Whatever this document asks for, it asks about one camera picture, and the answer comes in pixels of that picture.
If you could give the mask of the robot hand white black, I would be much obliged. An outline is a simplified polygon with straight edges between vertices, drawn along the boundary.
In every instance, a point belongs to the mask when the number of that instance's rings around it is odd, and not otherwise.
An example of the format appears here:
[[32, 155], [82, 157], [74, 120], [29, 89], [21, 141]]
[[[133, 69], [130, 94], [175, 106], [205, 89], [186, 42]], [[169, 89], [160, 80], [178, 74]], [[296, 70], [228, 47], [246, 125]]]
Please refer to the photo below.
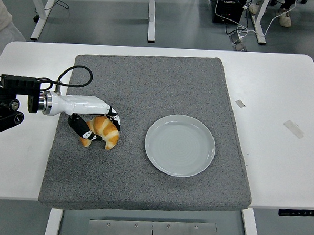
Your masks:
[[68, 114], [70, 127], [81, 138], [100, 140], [100, 136], [91, 131], [87, 123], [79, 115], [105, 115], [120, 131], [120, 119], [116, 110], [95, 96], [58, 95], [51, 91], [47, 102], [48, 104], [43, 113], [49, 116], [60, 113]]

